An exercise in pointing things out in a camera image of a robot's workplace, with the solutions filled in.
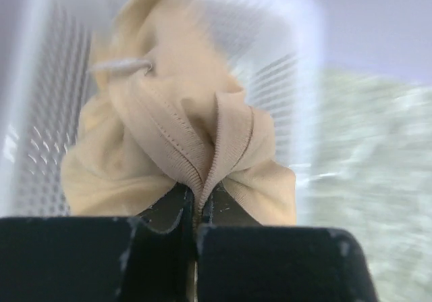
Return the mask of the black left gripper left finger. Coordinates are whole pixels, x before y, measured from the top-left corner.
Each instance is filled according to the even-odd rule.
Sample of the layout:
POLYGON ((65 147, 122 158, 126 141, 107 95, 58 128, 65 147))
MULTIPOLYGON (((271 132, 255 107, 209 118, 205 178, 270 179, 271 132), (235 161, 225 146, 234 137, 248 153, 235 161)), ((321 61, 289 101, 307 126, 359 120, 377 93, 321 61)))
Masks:
POLYGON ((191 190, 132 217, 1 219, 2 301, 187 301, 191 190))

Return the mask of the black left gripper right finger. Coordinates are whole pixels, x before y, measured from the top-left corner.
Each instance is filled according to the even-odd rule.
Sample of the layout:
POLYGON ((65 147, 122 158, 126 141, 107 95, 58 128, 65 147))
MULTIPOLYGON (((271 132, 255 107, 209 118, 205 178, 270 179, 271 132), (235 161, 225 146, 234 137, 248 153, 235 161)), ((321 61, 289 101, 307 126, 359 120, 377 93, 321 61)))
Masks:
POLYGON ((262 226, 217 185, 197 239, 199 301, 374 302, 356 238, 340 228, 262 226))

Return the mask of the beige t-shirt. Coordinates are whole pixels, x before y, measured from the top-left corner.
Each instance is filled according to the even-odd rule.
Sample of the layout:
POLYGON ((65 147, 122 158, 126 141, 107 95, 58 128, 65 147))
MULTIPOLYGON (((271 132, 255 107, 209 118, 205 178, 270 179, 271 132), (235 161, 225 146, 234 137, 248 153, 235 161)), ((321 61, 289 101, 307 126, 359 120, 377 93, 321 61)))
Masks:
POLYGON ((295 224, 295 175, 275 161, 273 120, 245 102, 193 0, 129 0, 90 58, 105 69, 61 166, 74 215, 135 216, 179 183, 200 217, 222 184, 258 223, 295 224))

